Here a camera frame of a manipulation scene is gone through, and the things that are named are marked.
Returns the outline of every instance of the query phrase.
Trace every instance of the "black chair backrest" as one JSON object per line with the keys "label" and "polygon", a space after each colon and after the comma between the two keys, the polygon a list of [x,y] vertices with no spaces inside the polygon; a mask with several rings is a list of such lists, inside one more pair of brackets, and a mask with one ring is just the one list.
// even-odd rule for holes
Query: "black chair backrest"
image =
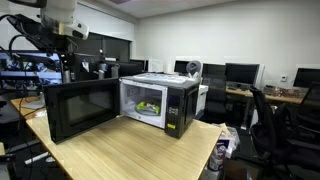
{"label": "black chair backrest", "polygon": [[3,106],[7,105],[7,102],[5,101],[0,101],[0,108],[3,108]]}
{"label": "black chair backrest", "polygon": [[250,86],[250,91],[253,94],[253,99],[258,112],[258,123],[267,132],[269,136],[268,138],[270,139],[268,149],[272,151],[277,143],[276,132],[273,124],[274,113],[269,103],[267,103],[265,95],[261,92],[261,90],[255,88],[254,86]]}
{"label": "black chair backrest", "polygon": [[301,125],[320,131],[320,83],[312,83],[299,106],[297,117]]}
{"label": "black chair backrest", "polygon": [[209,90],[207,100],[225,102],[226,101],[226,76],[211,75],[209,76]]}

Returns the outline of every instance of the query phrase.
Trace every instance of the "desk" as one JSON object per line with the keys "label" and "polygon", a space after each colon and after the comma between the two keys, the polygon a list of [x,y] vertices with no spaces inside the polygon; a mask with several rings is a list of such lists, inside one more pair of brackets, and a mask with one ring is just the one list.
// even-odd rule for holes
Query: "desk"
{"label": "desk", "polygon": [[[27,98],[23,98],[23,100],[22,100],[22,102],[21,102],[21,105],[28,103],[28,102],[26,101],[26,99],[27,99],[28,102],[32,102],[32,101],[38,100],[39,97],[27,97]],[[13,100],[11,100],[11,103],[13,104],[13,106],[14,106],[18,111],[19,111],[20,101],[21,101],[21,99],[13,99]],[[34,118],[34,116],[35,116],[35,114],[36,114],[37,112],[43,111],[43,110],[46,110],[46,108],[44,107],[44,108],[41,108],[41,109],[33,112],[34,109],[28,109],[28,108],[23,108],[23,107],[21,107],[20,114],[21,114],[22,116],[25,116],[26,114],[29,114],[29,113],[33,112],[33,113],[25,116],[25,119],[28,120],[28,119]]]}
{"label": "desk", "polygon": [[221,134],[194,120],[178,140],[121,116],[57,145],[46,117],[27,124],[72,179],[198,179]]}
{"label": "desk", "polygon": [[[249,113],[249,108],[251,104],[251,97],[253,97],[252,93],[249,90],[242,91],[241,89],[228,89],[226,88],[226,92],[229,94],[236,94],[240,96],[249,97],[246,103],[246,109],[245,109],[245,115],[243,117],[243,123],[241,125],[241,129],[246,130],[247,129],[247,118]],[[283,103],[293,103],[293,104],[301,104],[303,98],[291,98],[291,97],[278,97],[278,96],[271,96],[271,95],[265,95],[267,100],[272,101],[279,101]]]}
{"label": "desk", "polygon": [[5,153],[5,151],[4,151],[3,143],[0,142],[0,156],[3,156],[3,155],[5,155],[5,154],[6,154],[6,153]]}
{"label": "desk", "polygon": [[[253,97],[252,93],[249,90],[242,91],[241,89],[226,89],[226,92],[229,94],[236,94],[246,97]],[[293,104],[301,104],[303,98],[291,98],[291,97],[279,97],[279,96],[271,96],[271,95],[265,95],[266,99],[272,100],[272,101],[280,101],[284,103],[293,103]]]}

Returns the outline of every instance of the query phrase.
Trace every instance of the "microwave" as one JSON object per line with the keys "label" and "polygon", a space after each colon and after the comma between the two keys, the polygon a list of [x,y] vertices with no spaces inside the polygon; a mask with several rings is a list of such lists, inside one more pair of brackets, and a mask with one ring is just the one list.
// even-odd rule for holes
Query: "microwave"
{"label": "microwave", "polygon": [[199,82],[158,82],[134,76],[44,86],[51,140],[60,143],[118,115],[180,138],[192,122]]}

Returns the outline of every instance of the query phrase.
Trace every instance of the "open microwave door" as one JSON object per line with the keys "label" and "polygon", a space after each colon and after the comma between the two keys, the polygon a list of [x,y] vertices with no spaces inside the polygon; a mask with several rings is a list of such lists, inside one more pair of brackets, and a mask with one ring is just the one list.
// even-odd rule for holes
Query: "open microwave door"
{"label": "open microwave door", "polygon": [[117,78],[45,86],[44,94],[55,143],[111,120],[120,112]]}

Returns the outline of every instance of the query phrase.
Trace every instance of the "monitor stand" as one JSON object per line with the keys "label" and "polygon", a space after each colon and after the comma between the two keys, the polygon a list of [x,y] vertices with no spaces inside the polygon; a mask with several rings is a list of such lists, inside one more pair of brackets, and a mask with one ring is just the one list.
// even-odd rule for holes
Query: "monitor stand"
{"label": "monitor stand", "polygon": [[23,108],[34,109],[34,110],[40,109],[44,106],[45,106],[45,103],[42,102],[41,99],[39,99],[37,101],[32,101],[32,102],[24,104],[24,105],[21,105],[21,107],[23,107]]}

